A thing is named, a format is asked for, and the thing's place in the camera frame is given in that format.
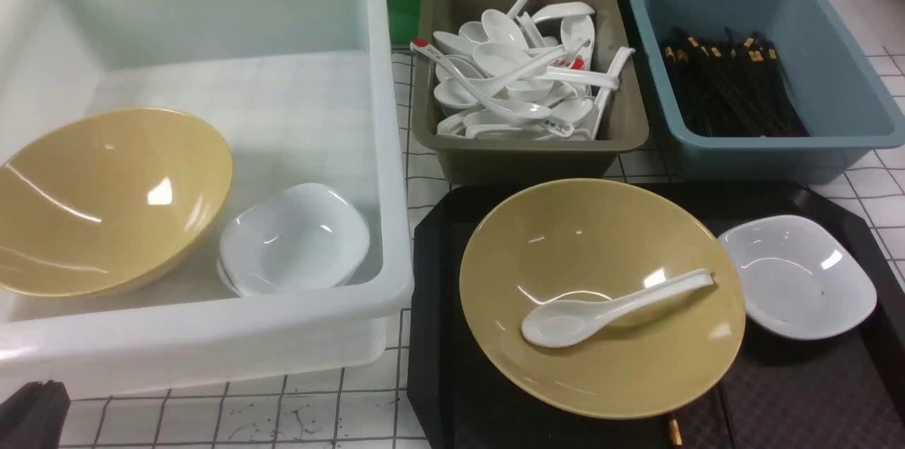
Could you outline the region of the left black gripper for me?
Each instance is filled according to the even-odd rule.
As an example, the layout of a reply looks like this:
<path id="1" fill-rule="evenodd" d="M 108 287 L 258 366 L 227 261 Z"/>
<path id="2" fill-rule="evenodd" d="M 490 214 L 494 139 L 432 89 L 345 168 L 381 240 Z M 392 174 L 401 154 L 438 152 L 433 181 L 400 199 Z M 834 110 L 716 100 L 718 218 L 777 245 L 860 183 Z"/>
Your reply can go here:
<path id="1" fill-rule="evenodd" d="M 1 404 L 2 448 L 58 448 L 71 400 L 61 382 L 31 382 Z"/>

